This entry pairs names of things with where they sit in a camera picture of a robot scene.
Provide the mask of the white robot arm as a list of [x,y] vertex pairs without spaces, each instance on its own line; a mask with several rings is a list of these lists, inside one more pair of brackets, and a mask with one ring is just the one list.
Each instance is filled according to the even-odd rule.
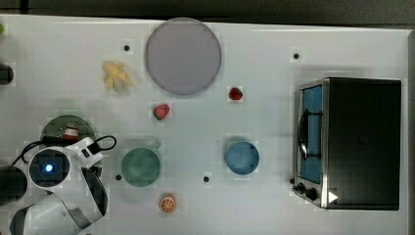
[[92,170],[102,158],[89,137],[38,151],[28,164],[28,178],[49,195],[15,213],[11,235],[77,235],[104,217],[108,194]]

